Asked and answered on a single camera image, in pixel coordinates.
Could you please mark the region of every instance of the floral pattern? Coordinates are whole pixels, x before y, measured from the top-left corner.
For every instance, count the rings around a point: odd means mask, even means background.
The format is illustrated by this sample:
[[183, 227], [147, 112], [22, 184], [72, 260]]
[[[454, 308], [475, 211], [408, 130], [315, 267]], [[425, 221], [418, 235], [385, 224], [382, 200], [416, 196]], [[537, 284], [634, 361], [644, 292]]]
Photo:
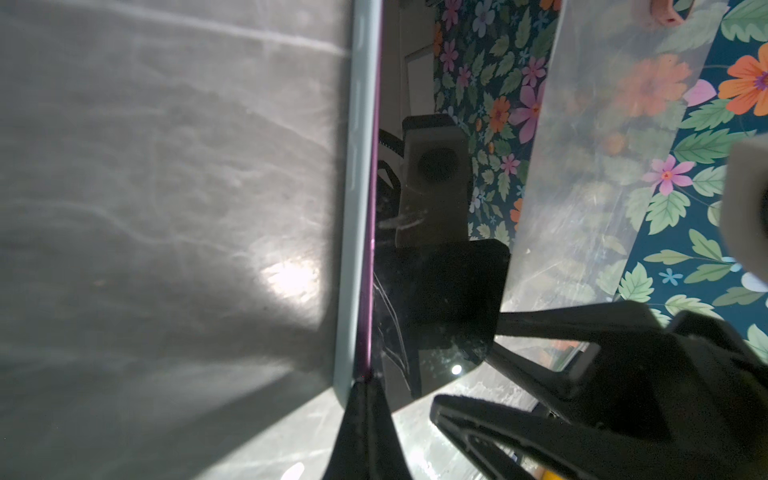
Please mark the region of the floral pattern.
[[464, 0], [438, 7], [435, 110], [469, 137], [471, 238], [515, 241], [560, 6]]
[[[755, 33], [768, 31], [768, 20], [743, 15], [762, 1], [730, 3], [701, 78], [689, 91], [678, 85], [690, 74], [687, 67], [659, 59], [636, 71], [644, 80], [656, 79], [654, 88], [634, 81], [619, 100], [630, 115], [654, 114], [654, 102], [679, 98], [687, 109], [670, 155], [655, 160], [644, 176], [659, 191], [615, 298], [647, 303], [662, 325], [681, 310], [725, 319], [768, 362], [768, 284], [727, 255], [719, 231], [730, 145], [768, 132], [768, 36]], [[738, 35], [732, 18], [741, 22]], [[636, 105], [631, 98], [646, 102]]]

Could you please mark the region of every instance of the light blue phone case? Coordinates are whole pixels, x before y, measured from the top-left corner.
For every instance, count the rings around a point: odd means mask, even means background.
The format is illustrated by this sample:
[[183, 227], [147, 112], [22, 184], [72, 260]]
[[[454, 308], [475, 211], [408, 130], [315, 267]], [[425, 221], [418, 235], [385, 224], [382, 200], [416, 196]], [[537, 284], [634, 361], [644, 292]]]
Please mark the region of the light blue phone case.
[[355, 0], [339, 318], [333, 365], [333, 388], [342, 406], [346, 406], [353, 384], [381, 21], [382, 0]]

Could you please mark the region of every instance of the pink clip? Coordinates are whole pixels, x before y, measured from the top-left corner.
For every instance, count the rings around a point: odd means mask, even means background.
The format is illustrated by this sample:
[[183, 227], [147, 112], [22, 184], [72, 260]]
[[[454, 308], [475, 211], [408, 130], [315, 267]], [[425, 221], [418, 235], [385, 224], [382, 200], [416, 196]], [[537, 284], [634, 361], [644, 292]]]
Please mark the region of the pink clip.
[[[693, 9], [694, 4], [692, 2], [688, 9], [688, 15]], [[672, 0], [650, 0], [650, 16], [665, 27], [677, 27], [685, 23], [685, 19], [672, 8]]]

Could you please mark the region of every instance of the transparent plastic sheet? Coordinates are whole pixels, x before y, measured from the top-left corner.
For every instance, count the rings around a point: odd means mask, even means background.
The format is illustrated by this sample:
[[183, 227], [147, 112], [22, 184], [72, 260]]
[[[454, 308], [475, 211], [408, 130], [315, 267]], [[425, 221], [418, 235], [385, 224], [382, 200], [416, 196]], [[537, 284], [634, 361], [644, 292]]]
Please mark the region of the transparent plastic sheet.
[[502, 311], [612, 300], [653, 193], [641, 178], [667, 158], [727, 11], [696, 2], [665, 28], [649, 5], [564, 4]]

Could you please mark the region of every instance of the gray marble surface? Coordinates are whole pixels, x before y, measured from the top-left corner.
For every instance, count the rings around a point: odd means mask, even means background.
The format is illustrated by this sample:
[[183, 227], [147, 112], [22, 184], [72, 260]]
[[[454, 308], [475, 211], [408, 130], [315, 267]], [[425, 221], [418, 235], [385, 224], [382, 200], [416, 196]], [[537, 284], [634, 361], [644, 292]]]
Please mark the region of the gray marble surface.
[[0, 0], [0, 478], [322, 472], [350, 5]]

